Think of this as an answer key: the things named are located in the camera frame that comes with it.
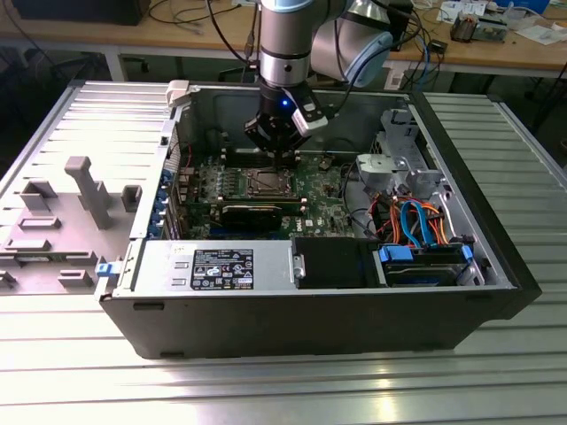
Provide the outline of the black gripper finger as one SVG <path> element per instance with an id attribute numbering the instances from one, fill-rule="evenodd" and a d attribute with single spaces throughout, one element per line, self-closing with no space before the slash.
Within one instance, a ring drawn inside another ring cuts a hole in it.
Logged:
<path id="1" fill-rule="evenodd" d="M 279 133 L 274 119 L 264 113 L 258 113 L 244 126 L 245 135 L 272 159 L 273 167 L 280 167 Z"/>
<path id="2" fill-rule="evenodd" d="M 295 167 L 296 151 L 308 140 L 309 136 L 304 137 L 298 131 L 283 137 L 278 151 L 278 167 Z"/>

